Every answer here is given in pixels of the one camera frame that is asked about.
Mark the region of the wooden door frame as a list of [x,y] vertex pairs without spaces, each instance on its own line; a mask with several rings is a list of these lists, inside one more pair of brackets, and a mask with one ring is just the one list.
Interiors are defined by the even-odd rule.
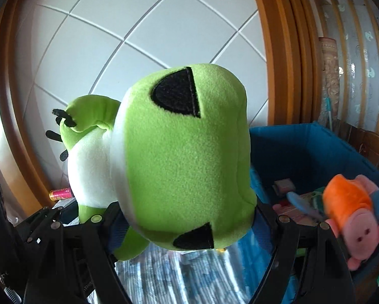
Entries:
[[268,75],[268,124],[313,122],[321,110],[322,54],[309,0],[256,0]]

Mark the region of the rolled patterned carpet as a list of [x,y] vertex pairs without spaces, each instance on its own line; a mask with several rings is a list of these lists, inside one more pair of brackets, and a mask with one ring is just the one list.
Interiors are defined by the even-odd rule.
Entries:
[[338,48],[336,41],[328,37],[319,37],[322,51],[322,102],[318,122],[328,126],[325,98],[329,97],[332,106],[332,125],[338,117],[338,104],[340,98],[340,81],[338,73]]

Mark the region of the blue plastic storage crate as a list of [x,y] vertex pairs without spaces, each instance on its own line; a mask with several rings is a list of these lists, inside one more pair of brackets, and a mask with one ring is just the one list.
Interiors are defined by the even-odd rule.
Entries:
[[[346,178],[362,174],[379,186],[379,171],[375,166],[319,124],[258,127],[250,129],[249,134],[249,173],[257,203],[273,208],[274,204],[282,202],[283,196],[274,189],[278,180],[291,181],[298,194],[307,194],[326,186],[337,174]],[[255,238],[261,249],[262,261],[248,262],[247,267],[263,277],[270,261],[268,246]],[[348,249],[341,237],[336,237],[336,240],[347,263],[350,257]],[[349,272],[354,284],[355,303],[379,303],[379,244],[369,259],[363,261],[356,271]],[[291,303],[294,295],[295,287],[289,286],[283,303]]]

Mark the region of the orange pig plush toy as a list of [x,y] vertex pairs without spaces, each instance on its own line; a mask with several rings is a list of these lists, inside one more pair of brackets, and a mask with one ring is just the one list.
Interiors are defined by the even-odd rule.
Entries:
[[377,190],[379,187],[362,174],[354,179],[337,174],[323,192],[326,222],[336,237],[343,238],[351,271],[369,259],[379,244],[379,221],[372,202]]

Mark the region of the blue striped table cloth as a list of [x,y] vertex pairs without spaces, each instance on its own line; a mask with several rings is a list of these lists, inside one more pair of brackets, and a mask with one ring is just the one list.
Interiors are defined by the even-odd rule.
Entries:
[[238,245],[176,252],[149,245],[114,264],[133,303],[248,303],[258,278]]

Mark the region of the pink cylindrical can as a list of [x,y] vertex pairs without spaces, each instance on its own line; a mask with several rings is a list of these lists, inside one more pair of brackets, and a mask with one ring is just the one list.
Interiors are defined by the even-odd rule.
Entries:
[[48,196],[52,201],[67,200],[74,197],[73,191],[69,187],[52,190]]

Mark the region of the wooden chair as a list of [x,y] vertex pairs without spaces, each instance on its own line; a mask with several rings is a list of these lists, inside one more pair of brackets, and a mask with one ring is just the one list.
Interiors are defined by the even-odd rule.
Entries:
[[379,134],[350,127],[348,143],[379,171]]

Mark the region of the green frog plush toy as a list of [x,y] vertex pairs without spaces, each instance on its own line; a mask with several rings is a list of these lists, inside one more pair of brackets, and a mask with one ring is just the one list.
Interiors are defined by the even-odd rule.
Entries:
[[53,114],[80,222],[117,203],[128,229],[112,255],[149,244],[173,251],[224,249],[253,224],[246,91],[224,67],[152,73],[122,100],[87,95]]

